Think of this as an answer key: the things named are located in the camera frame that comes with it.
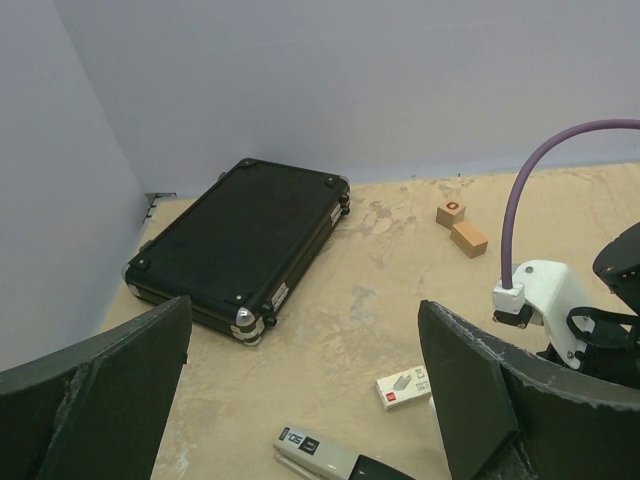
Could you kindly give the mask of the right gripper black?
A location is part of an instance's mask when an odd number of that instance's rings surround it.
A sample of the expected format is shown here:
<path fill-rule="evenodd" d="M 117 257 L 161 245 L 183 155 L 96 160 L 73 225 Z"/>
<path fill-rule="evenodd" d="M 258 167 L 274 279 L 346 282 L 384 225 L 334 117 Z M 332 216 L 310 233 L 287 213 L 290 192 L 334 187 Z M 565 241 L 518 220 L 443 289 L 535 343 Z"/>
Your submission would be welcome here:
<path fill-rule="evenodd" d="M 580 331 L 576 317 L 595 322 L 592 332 Z M 639 387 L 639 317 L 595 307 L 575 307 L 567 315 L 567 326 L 586 350 L 574 358 L 584 375 L 629 388 Z"/>

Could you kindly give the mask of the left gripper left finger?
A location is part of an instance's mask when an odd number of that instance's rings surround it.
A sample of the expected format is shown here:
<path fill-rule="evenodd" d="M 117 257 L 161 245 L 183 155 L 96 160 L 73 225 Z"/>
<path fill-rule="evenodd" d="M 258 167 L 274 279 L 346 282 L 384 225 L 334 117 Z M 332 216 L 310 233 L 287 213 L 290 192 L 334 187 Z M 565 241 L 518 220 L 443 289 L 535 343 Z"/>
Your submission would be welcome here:
<path fill-rule="evenodd" d="M 176 297 L 2 372 L 2 478 L 150 478 L 191 332 Z"/>

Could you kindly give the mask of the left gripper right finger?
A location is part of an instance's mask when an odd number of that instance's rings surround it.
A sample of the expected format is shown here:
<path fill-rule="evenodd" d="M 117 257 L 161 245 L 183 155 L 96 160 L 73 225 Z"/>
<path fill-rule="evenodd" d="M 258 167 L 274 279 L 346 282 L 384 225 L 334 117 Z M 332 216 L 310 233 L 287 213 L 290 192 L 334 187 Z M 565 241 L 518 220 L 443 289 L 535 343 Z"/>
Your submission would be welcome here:
<path fill-rule="evenodd" d="M 552 363 L 441 304 L 418 312 L 454 479 L 636 479 L 639 392 Z"/>

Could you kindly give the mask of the grey metal stapler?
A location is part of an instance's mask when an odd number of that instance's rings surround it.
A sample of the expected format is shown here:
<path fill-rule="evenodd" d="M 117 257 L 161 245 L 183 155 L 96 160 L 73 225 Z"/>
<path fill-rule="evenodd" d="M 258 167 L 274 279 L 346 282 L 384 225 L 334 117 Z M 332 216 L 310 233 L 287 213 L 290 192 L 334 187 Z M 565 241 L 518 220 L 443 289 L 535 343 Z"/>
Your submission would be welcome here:
<path fill-rule="evenodd" d="M 390 465 L 292 425 L 284 426 L 273 447 L 276 461 L 302 479 L 412 479 Z"/>

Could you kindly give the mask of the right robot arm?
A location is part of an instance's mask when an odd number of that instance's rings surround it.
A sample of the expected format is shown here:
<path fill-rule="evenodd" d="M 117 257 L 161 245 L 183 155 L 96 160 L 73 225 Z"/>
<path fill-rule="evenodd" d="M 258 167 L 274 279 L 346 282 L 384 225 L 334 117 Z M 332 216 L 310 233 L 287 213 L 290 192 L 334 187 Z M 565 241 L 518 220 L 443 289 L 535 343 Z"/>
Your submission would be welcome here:
<path fill-rule="evenodd" d="M 633 313 L 609 312 L 595 307 L 576 307 L 566 324 L 578 331 L 576 318 L 585 314 L 595 322 L 590 333 L 578 338 L 586 351 L 576 353 L 578 371 L 601 380 L 637 389 L 639 387 L 639 226 L 631 226 L 610 242 L 593 262 L 596 276 Z"/>

